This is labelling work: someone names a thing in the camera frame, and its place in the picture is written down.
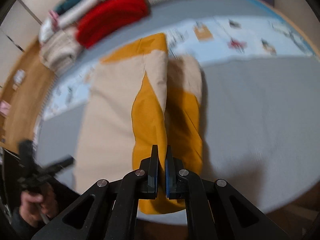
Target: folded towel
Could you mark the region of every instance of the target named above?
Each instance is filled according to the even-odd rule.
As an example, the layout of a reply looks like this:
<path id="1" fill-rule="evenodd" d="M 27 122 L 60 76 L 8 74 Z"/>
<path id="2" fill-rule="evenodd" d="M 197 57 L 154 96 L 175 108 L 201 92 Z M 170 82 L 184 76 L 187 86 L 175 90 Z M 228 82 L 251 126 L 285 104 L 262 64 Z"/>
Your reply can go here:
<path id="1" fill-rule="evenodd" d="M 106 35 L 148 14 L 145 0 L 107 0 L 81 19 L 76 39 L 89 48 Z"/>
<path id="2" fill-rule="evenodd" d="M 83 50 L 75 39 L 76 31 L 74 26 L 58 31 L 40 50 L 40 61 L 57 76 L 65 73 Z"/>
<path id="3" fill-rule="evenodd" d="M 60 17 L 55 12 L 49 12 L 50 15 L 40 27 L 39 42 L 46 43 L 56 31 L 81 19 L 88 11 L 103 1 L 105 0 L 82 0 Z"/>

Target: red towel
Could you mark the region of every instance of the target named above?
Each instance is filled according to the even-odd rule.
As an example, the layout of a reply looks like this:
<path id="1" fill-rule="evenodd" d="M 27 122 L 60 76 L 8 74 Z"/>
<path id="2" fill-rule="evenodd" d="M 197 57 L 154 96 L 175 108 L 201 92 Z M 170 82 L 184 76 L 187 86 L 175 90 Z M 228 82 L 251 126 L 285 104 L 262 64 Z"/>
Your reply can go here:
<path id="1" fill-rule="evenodd" d="M 107 0 L 80 20 L 76 39 L 89 48 L 106 35 L 140 20 L 148 13 L 145 0 Z"/>

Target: pink object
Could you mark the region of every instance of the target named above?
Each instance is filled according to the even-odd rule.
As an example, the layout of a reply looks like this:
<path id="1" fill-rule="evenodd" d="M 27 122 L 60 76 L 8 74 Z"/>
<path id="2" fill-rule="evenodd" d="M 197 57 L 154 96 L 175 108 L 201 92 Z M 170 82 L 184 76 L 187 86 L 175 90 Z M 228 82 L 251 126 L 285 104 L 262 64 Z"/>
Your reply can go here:
<path id="1" fill-rule="evenodd" d="M 59 15 L 55 11 L 49 10 L 49 16 L 51 17 L 52 29 L 57 31 L 59 29 L 59 26 L 58 26 Z"/>
<path id="2" fill-rule="evenodd" d="M 0 102 L 0 113 L 7 116 L 9 114 L 10 107 L 11 107 L 11 105 L 9 103 L 2 100 Z"/>
<path id="3" fill-rule="evenodd" d="M 230 49 L 236 49 L 242 53 L 244 53 L 244 49 L 247 47 L 247 43 L 246 42 L 241 42 L 241 41 L 237 41 L 235 39 L 231 39 L 230 42 L 228 43 L 228 47 Z"/>

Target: human hand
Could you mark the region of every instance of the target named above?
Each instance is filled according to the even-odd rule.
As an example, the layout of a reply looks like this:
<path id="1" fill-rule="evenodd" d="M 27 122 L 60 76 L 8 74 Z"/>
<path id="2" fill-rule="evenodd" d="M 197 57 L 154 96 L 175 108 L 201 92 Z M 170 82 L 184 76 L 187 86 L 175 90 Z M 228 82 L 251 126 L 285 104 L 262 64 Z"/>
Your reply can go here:
<path id="1" fill-rule="evenodd" d="M 37 227 L 42 220 L 36 204 L 40 204 L 41 212 L 49 218 L 58 215 L 58 203 L 55 199 L 53 188 L 49 183 L 42 187 L 42 195 L 23 191 L 21 193 L 20 216 L 32 227 Z"/>

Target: yellow cloth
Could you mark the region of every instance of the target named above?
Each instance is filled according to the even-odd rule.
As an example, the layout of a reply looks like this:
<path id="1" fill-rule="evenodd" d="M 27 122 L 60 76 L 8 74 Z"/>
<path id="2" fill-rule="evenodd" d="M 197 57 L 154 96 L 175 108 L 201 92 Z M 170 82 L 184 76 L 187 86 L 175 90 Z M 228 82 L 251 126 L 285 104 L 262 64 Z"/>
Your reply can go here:
<path id="1" fill-rule="evenodd" d="M 180 158 L 186 169 L 201 171 L 201 73 L 192 57 L 168 60 L 167 54 L 165 35 L 159 33 L 100 60 L 78 143 L 78 191 L 84 192 L 101 178 L 122 179 L 138 169 L 157 144 L 158 197 L 140 200 L 139 208 L 146 214 L 185 208 L 183 200 L 165 196 L 164 162 L 170 144 L 173 156 Z"/>

